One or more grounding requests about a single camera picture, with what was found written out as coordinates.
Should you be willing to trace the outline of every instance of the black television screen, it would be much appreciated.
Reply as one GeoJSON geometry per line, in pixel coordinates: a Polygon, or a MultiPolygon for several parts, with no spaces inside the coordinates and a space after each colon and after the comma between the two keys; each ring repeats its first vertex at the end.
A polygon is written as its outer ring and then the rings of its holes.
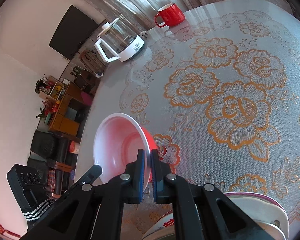
{"type": "Polygon", "coordinates": [[[98,24],[71,5],[59,23],[49,46],[68,59],[72,59],[98,24]]]}

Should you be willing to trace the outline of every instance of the glass kettle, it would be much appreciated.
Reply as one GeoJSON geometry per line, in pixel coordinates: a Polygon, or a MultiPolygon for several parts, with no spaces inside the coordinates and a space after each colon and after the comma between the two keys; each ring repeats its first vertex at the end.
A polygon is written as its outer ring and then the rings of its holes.
{"type": "Polygon", "coordinates": [[[97,42],[94,44],[98,53],[105,62],[114,60],[125,61],[135,55],[144,44],[141,39],[122,19],[115,19],[112,23],[105,23],[103,30],[97,36],[97,42]],[[113,55],[108,58],[100,45],[113,55]]]}

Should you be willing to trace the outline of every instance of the plaid fabric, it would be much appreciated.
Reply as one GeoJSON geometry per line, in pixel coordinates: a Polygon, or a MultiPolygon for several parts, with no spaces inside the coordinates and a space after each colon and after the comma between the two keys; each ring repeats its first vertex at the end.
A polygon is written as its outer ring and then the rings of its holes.
{"type": "Polygon", "coordinates": [[[54,192],[54,187],[56,183],[56,171],[55,170],[49,170],[48,173],[48,187],[50,189],[50,192],[54,192]]]}

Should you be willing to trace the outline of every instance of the white kettle handle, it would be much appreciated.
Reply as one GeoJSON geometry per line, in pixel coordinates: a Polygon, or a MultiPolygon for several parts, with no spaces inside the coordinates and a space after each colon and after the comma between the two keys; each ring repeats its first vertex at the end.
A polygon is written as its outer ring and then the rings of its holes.
{"type": "Polygon", "coordinates": [[[94,46],[96,47],[97,51],[99,52],[100,56],[105,62],[111,62],[121,58],[106,42],[103,41],[103,39],[98,39],[94,46]],[[115,56],[108,58],[103,49],[101,48],[100,43],[102,43],[115,56]]]}

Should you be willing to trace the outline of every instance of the white wall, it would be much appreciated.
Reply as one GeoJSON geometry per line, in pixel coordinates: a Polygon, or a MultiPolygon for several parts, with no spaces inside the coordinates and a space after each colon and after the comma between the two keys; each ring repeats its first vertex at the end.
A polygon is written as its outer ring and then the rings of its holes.
{"type": "Polygon", "coordinates": [[[23,235],[27,225],[6,174],[26,165],[42,100],[34,92],[40,76],[0,50],[0,223],[23,235]]]}
{"type": "Polygon", "coordinates": [[[84,0],[6,0],[0,8],[0,47],[41,76],[59,78],[68,60],[49,43],[70,5],[97,23],[104,20],[84,0]]]}

